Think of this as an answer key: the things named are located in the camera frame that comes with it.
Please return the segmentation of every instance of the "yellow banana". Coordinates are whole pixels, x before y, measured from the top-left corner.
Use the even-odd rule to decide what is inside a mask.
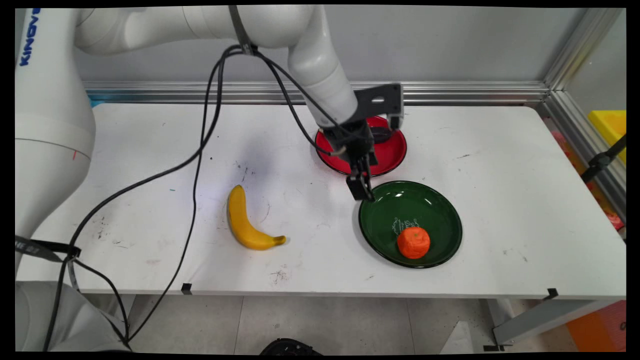
[[[256,230],[246,216],[246,198],[244,189],[237,185],[229,194],[228,201],[229,222],[231,231],[236,239],[244,246],[253,250],[266,250],[276,245],[284,244],[286,236],[272,237]]]

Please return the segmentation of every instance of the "white drawing on plate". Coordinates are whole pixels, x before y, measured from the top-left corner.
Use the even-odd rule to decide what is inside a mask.
[[[400,233],[407,227],[420,227],[420,224],[418,224],[418,220],[416,219],[413,219],[413,222],[411,222],[409,220],[402,221],[398,218],[394,218],[394,223],[393,225],[391,225],[391,230],[394,231],[394,234],[396,234],[396,236],[399,236]]]

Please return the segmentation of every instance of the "black cable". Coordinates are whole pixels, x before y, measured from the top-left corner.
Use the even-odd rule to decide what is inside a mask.
[[[289,81],[291,81],[291,83],[293,85],[296,86],[296,88],[298,88],[298,90],[300,90],[300,92],[302,93],[302,95],[304,95],[318,110],[320,110],[320,112],[322,113],[322,115],[324,115],[327,119],[329,119],[329,121],[335,125],[336,127],[338,127],[338,129],[340,129],[345,135],[350,135],[353,136],[355,138],[359,138],[359,139],[364,139],[367,140],[366,137],[360,136],[358,134],[354,134],[351,131],[348,131],[347,129],[345,129],[342,125],[338,124],[335,119],[333,117],[331,117],[323,108],[322,106],[320,106],[308,93],[307,91],[305,91],[305,89],[302,88],[302,86],[291,76],[289,75],[288,72],[286,72],[280,65],[278,65],[277,63],[275,63],[273,60],[269,59],[268,57],[264,56],[261,52],[259,51],[254,51],[253,52],[254,56],[257,56],[258,58],[262,59],[262,61],[264,61],[265,63],[267,63],[268,65],[271,65],[273,67],[275,67],[276,69],[278,69],[284,76],[286,76]]]
[[[212,131],[214,127],[216,127],[216,123],[218,122],[218,113],[220,112],[220,104],[222,103],[222,75],[223,75],[223,70],[225,68],[225,60],[230,57],[233,56],[235,54],[228,54],[228,55],[224,55],[223,57],[218,61],[218,63],[213,67],[213,70],[211,71],[211,75],[209,75],[209,81],[207,82],[207,91],[205,93],[205,101],[204,101],[204,114],[202,116],[202,132],[200,134],[200,146],[203,146],[202,144],[204,143],[204,129],[205,129],[205,124],[207,121],[207,104],[209,102],[209,91],[211,90],[211,83],[213,81],[213,75],[216,72],[216,68],[218,67],[218,64],[220,65],[220,69],[218,71],[218,93],[216,94],[216,114],[213,117],[213,122],[211,124],[211,129],[209,131]],[[189,246],[189,239],[191,238],[191,232],[193,231],[193,224],[195,223],[195,219],[196,219],[196,185],[198,184],[198,175],[200,173],[200,162],[202,160],[202,156],[198,157],[198,166],[196,167],[196,175],[193,181],[193,217],[191,218],[191,226],[189,227],[189,234],[187,235],[187,242],[184,244],[184,250],[182,251],[182,256],[180,257],[180,263],[178,264],[178,269],[176,269],[175,274],[173,275],[171,281],[169,282],[169,285],[166,287],[166,289],[164,289],[162,295],[160,295],[160,297],[158,298],[158,300],[156,301],[156,304],[153,306],[153,308],[151,309],[151,311],[149,311],[149,314],[147,314],[147,317],[144,319],[144,321],[142,321],[142,324],[140,324],[140,326],[138,327],[138,330],[136,330],[133,335],[131,335],[131,337],[129,338],[129,340],[131,341],[133,339],[133,337],[135,337],[140,330],[142,329],[143,326],[145,326],[145,324],[147,323],[147,320],[149,320],[149,318],[151,317],[151,315],[154,313],[154,311],[156,310],[156,308],[158,307],[158,305],[160,304],[160,301],[162,301],[164,295],[166,294],[167,291],[169,291],[169,288],[171,287],[171,285],[173,284],[173,281],[175,280],[175,277],[178,275],[178,272],[180,271],[180,267],[182,266],[182,261],[184,260],[184,255],[187,252],[187,246]]]
[[[129,351],[133,352],[128,342],[126,342],[126,340],[124,339],[124,336],[122,336],[122,333],[120,332],[120,330],[118,330],[118,327],[113,322],[111,322],[111,320],[105,314],[102,314],[102,315],[109,322],[109,324],[111,325],[111,328],[113,329],[113,332],[115,332],[116,335],[118,336],[118,339],[120,339],[120,341],[124,344],[124,346],[126,346],[129,349]]]
[[[142,329],[142,327],[147,323],[148,319],[151,317],[151,314],[153,314],[153,312],[156,310],[156,308],[158,307],[158,305],[160,304],[160,301],[162,301],[163,297],[166,295],[167,291],[171,288],[171,285],[173,284],[176,276],[178,275],[178,273],[180,272],[180,268],[182,266],[182,262],[184,261],[184,256],[186,254],[187,251],[187,247],[189,245],[189,240],[191,239],[191,233],[193,232],[193,226],[195,223],[195,216],[196,216],[196,186],[198,183],[198,175],[200,173],[200,164],[202,162],[202,151],[204,149],[204,147],[207,145],[207,143],[209,142],[209,139],[211,138],[211,135],[213,134],[213,130],[216,126],[216,123],[218,122],[218,116],[220,115],[220,106],[221,106],[221,102],[222,102],[222,79],[223,79],[223,70],[224,70],[224,65],[225,65],[225,60],[233,55],[237,55],[237,54],[241,54],[242,52],[234,52],[232,53],[233,50],[236,49],[240,49],[240,45],[232,45],[230,47],[228,47],[224,53],[222,54],[222,56],[220,57],[220,60],[218,60],[218,62],[216,63],[216,65],[214,66],[214,68],[211,71],[211,75],[209,76],[209,81],[207,82],[207,91],[205,93],[205,104],[204,104],[204,114],[203,114],[203,122],[202,122],[202,131],[200,133],[200,147],[198,148],[198,150],[191,155],[186,161],[183,161],[181,164],[169,168],[168,170],[165,170],[163,172],[160,172],[156,175],[150,176],[146,179],[143,179],[141,181],[138,181],[137,183],[134,183],[132,185],[127,186],[126,188],[114,193],[113,195],[109,196],[107,199],[103,200],[100,204],[98,204],[95,208],[93,208],[89,214],[87,214],[85,216],[85,218],[83,219],[83,221],[79,224],[78,228],[76,229],[76,231],[74,232],[73,236],[71,237],[71,241],[69,242],[69,245],[72,247],[76,244],[76,241],[81,233],[81,231],[84,229],[85,225],[89,222],[89,220],[91,220],[91,217],[93,217],[98,211],[100,211],[100,209],[102,209],[106,204],[108,204],[109,202],[111,202],[112,200],[114,200],[115,198],[121,196],[122,194],[127,193],[130,190],[133,190],[139,186],[142,186],[144,184],[147,184],[155,179],[158,179],[160,177],[163,177],[165,175],[171,174],[172,172],[178,171],[180,169],[182,169],[183,167],[185,167],[186,165],[189,165],[193,160],[195,160],[195,158],[198,158],[198,165],[196,168],[196,176],[194,178],[194,183],[193,183],[193,216],[191,218],[191,226],[189,227],[189,234],[187,235],[187,240],[185,242],[185,246],[184,249],[182,251],[182,255],[180,257],[180,262],[178,264],[178,268],[176,269],[171,281],[169,282],[169,285],[166,287],[166,289],[163,291],[162,295],[160,295],[160,297],[158,298],[158,301],[156,302],[155,306],[151,309],[151,311],[149,312],[149,314],[147,315],[147,317],[144,319],[144,321],[142,322],[142,324],[138,327],[138,329],[131,335],[131,337],[128,337],[128,332],[129,332],[129,327],[128,327],[128,323],[127,323],[127,317],[125,315],[124,312],[124,306],[122,305],[122,299],[120,298],[120,295],[118,294],[118,292],[116,291],[115,286],[113,285],[113,283],[103,274],[99,273],[98,271],[89,268],[88,266],[80,263],[79,265],[81,265],[82,267],[84,267],[85,269],[95,273],[96,275],[102,277],[104,280],[106,280],[109,285],[111,286],[111,288],[114,291],[114,294],[116,295],[116,298],[118,299],[118,303],[120,304],[120,309],[123,311],[123,317],[125,318],[125,327],[126,327],[126,332],[127,334],[124,336],[123,338],[123,342],[126,341],[126,345],[128,346],[128,342],[131,341],[133,339],[133,337],[135,337],[135,335],[137,335],[140,330]],[[300,119],[298,118],[298,114],[295,112],[295,109],[293,108],[293,104],[291,102],[291,98],[289,97],[289,94],[287,93],[284,84],[282,83],[282,80],[280,79],[280,76],[277,74],[277,72],[275,71],[274,67],[277,68],[282,74],[284,74],[299,90],[300,92],[327,118],[329,119],[329,121],[331,123],[333,123],[333,125],[335,125],[336,127],[338,127],[344,134],[349,135],[349,136],[354,136],[356,138],[364,138],[362,136],[356,135],[350,131],[348,131],[347,129],[345,129],[344,127],[342,127],[340,124],[338,124],[333,117],[329,116],[329,114],[327,114],[327,112],[302,88],[302,86],[300,84],[298,84],[297,81],[295,81],[291,75],[289,75],[283,68],[281,68],[281,66],[279,66],[277,63],[273,62],[271,59],[267,58],[266,56],[264,56],[263,54],[261,54],[258,51],[254,52],[254,55],[256,55],[257,57],[259,57],[260,59],[262,59],[262,61],[264,61],[267,66],[269,67],[269,69],[271,70],[271,72],[273,73],[274,77],[276,77],[276,80],[278,81],[278,85],[280,86],[280,89],[282,91],[282,93],[284,94],[285,100],[287,101],[287,105],[289,105],[289,109],[291,110],[291,113],[294,117],[294,119],[296,120],[296,123],[298,124],[298,127],[301,129],[302,133],[305,135],[305,137],[307,138],[307,140],[309,141],[309,143],[311,143],[317,150],[325,153],[325,154],[329,154],[332,155],[332,153],[327,152],[326,150],[320,148],[315,141],[313,141],[311,139],[311,137],[309,137],[308,133],[304,130],[304,127],[302,126],[302,123],[300,122]],[[209,131],[207,132],[206,136],[204,135],[204,130],[205,130],[205,124],[206,124],[206,118],[207,118],[207,105],[209,103],[209,93],[211,91],[211,84],[213,81],[213,75],[216,72],[216,68],[220,68],[220,70],[218,71],[218,91],[216,94],[216,110],[214,112],[214,116],[213,116],[213,121],[211,124],[211,127],[209,128]],[[60,305],[60,295],[61,295],[61,291],[62,291],[62,284],[63,284],[63,280],[64,280],[64,275],[65,275],[65,265],[67,264],[67,262],[70,259],[70,254],[67,254],[67,257],[63,260],[62,265],[60,267],[60,274],[58,276],[58,286],[56,288],[56,297],[54,299],[54,307],[52,310],[52,314],[51,314],[51,320],[49,321],[49,329],[47,331],[47,337],[45,339],[45,344],[44,344],[44,348],[43,351],[47,351],[49,349],[49,344],[51,342],[51,336],[53,334],[53,329],[55,326],[55,322],[56,322],[56,317],[58,315],[58,308]]]
[[[53,328],[56,325],[56,317],[58,317],[58,307],[60,305],[60,293],[62,292],[62,282],[65,279],[65,269],[67,268],[67,263],[71,257],[67,255],[65,259],[62,261],[62,265],[60,267],[60,274],[58,275],[58,287],[56,288],[56,297],[53,300],[53,310],[51,311],[51,320],[49,320],[49,328],[47,329],[47,337],[44,339],[44,346],[42,347],[42,351],[49,350],[49,343],[51,342],[51,336],[53,335]]]
[[[118,305],[120,305],[120,310],[122,312],[122,318],[124,319],[124,343],[125,345],[127,345],[129,343],[129,321],[127,319],[127,312],[124,310],[124,304],[122,304],[122,299],[120,298],[120,294],[118,293],[118,290],[116,289],[115,285],[113,284],[113,282],[111,282],[111,280],[109,280],[108,277],[106,277],[103,273],[99,272],[98,270],[85,265],[82,261],[75,259],[74,260],[76,262],[76,264],[80,265],[81,267],[89,270],[90,272],[94,273],[95,275],[98,275],[99,277],[101,277],[102,279],[104,279],[109,286],[111,287],[111,289],[113,290],[113,293],[116,295],[116,299],[118,301]]]
[[[84,229],[85,225],[89,222],[89,220],[91,220],[91,217],[93,217],[100,209],[102,209],[106,204],[108,204],[109,202],[111,202],[113,199],[121,196],[122,194],[133,190],[141,185],[144,185],[146,183],[149,183],[155,179],[158,179],[160,177],[163,177],[165,175],[171,174],[172,172],[178,171],[180,169],[182,169],[183,167],[185,167],[186,165],[189,165],[193,160],[195,160],[195,158],[199,157],[202,154],[202,151],[204,149],[204,147],[207,145],[207,142],[209,142],[209,139],[211,138],[211,135],[213,134],[213,129],[216,126],[216,123],[218,122],[218,116],[220,114],[220,105],[222,103],[222,73],[223,73],[223,69],[224,69],[224,64],[225,64],[225,60],[227,59],[227,57],[231,56],[230,53],[233,50],[236,49],[240,49],[240,45],[232,45],[230,47],[228,47],[224,53],[222,54],[222,56],[220,57],[220,60],[218,61],[219,66],[220,66],[220,71],[218,72],[218,93],[216,94],[216,111],[214,113],[214,117],[213,117],[213,122],[211,124],[211,127],[209,128],[209,131],[207,132],[207,136],[204,138],[204,141],[201,141],[200,147],[198,148],[198,150],[191,155],[186,161],[183,161],[181,164],[172,167],[168,170],[165,170],[163,172],[160,172],[156,175],[150,176],[146,179],[143,179],[141,181],[138,181],[137,183],[134,183],[132,185],[127,186],[126,188],[114,193],[113,195],[109,196],[107,199],[104,199],[100,204],[98,204],[95,208],[93,208],[89,214],[87,214],[84,219],[82,220],[82,222],[78,225],[78,228],[76,229],[76,231],[74,232],[73,236],[71,237],[71,241],[69,242],[70,246],[74,246],[76,244],[76,241],[78,239],[78,236],[80,235],[80,232]],[[213,73],[214,71],[212,71],[212,75],[209,78],[209,83],[207,84],[207,98],[205,98],[205,111],[207,109],[207,103],[208,103],[208,96],[209,96],[209,91],[211,89],[211,83],[212,83],[212,79],[213,79]],[[191,229],[189,230],[189,236],[191,235],[191,230],[193,229],[193,222],[191,223]],[[187,249],[187,246],[185,245],[184,250],[182,252],[182,257],[180,259],[180,265],[178,267],[178,271],[180,270],[180,266],[182,265],[182,260],[184,259],[184,254],[185,251]],[[51,320],[49,321],[49,329],[47,331],[47,337],[45,338],[45,343],[44,343],[44,347],[43,347],[43,351],[47,351],[49,349],[49,344],[51,342],[51,336],[53,335],[53,329],[56,323],[56,317],[58,316],[58,306],[60,304],[60,294],[62,292],[62,284],[63,284],[63,280],[64,280],[64,276],[65,276],[65,269],[66,269],[66,264],[67,261],[69,261],[69,255],[67,254],[67,257],[65,258],[65,260],[63,260],[62,265],[60,266],[60,275],[58,276],[58,286],[56,288],[56,297],[54,299],[54,306],[53,306],[53,310],[51,313]],[[173,280],[175,279],[176,275],[178,274],[178,271],[176,271],[176,273],[174,274],[173,278],[171,279],[171,282],[169,283],[169,286],[167,287],[167,289],[163,292],[163,294],[161,295],[160,299],[162,299],[162,297],[164,297],[164,294],[166,294],[166,292],[168,291],[169,287],[171,286],[171,284],[173,284]],[[153,310],[156,309],[158,303],[160,303],[160,301],[158,301],[156,303],[156,305],[154,306],[154,308],[152,309],[151,313],[153,312]],[[148,317],[145,319],[145,321],[142,323],[142,325],[140,325],[140,327],[138,328],[138,330],[131,336],[131,338],[133,338],[133,336],[135,336],[138,331],[142,328],[142,326],[147,322]]]
[[[293,103],[291,102],[291,98],[289,97],[289,94],[287,93],[287,90],[285,89],[284,84],[282,83],[282,79],[280,79],[280,75],[278,75],[278,73],[276,72],[276,69],[274,69],[270,63],[268,63],[267,61],[265,61],[264,63],[267,64],[267,66],[269,67],[269,70],[271,70],[271,72],[273,73],[273,76],[276,78],[276,81],[278,81],[278,85],[280,86],[282,95],[284,95],[284,99],[287,101],[287,105],[289,105],[289,109],[291,110],[291,115],[293,115],[293,118],[296,120],[296,123],[298,124],[300,131],[302,131],[302,134],[305,135],[305,138],[307,138],[307,141],[309,141],[309,143],[313,145],[313,147],[315,147],[316,150],[318,150],[319,152],[332,156],[333,154],[330,151],[324,150],[318,144],[316,144],[316,142],[313,139],[311,139],[311,136],[309,136],[309,134],[307,133],[307,130],[305,130],[305,128],[302,126],[302,123],[300,122],[300,118],[298,118],[298,114],[296,113],[296,110],[293,108]]]

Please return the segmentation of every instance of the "orange object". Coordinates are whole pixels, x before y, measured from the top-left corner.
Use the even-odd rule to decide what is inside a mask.
[[[407,227],[398,236],[400,253],[408,259],[420,259],[430,246],[429,234],[421,227]]]
[[[627,351],[627,301],[566,323],[579,352]]]

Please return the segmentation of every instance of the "tile floor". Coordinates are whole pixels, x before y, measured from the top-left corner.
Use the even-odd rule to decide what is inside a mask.
[[[108,296],[94,295],[93,302]],[[129,315],[132,329],[157,298],[136,297]],[[531,305],[515,302],[514,311]],[[255,355],[277,338],[294,338],[324,355],[437,354],[459,320],[468,322],[475,352],[493,345],[485,300],[168,295],[131,347],[136,352]],[[576,348],[560,326],[507,351]]]

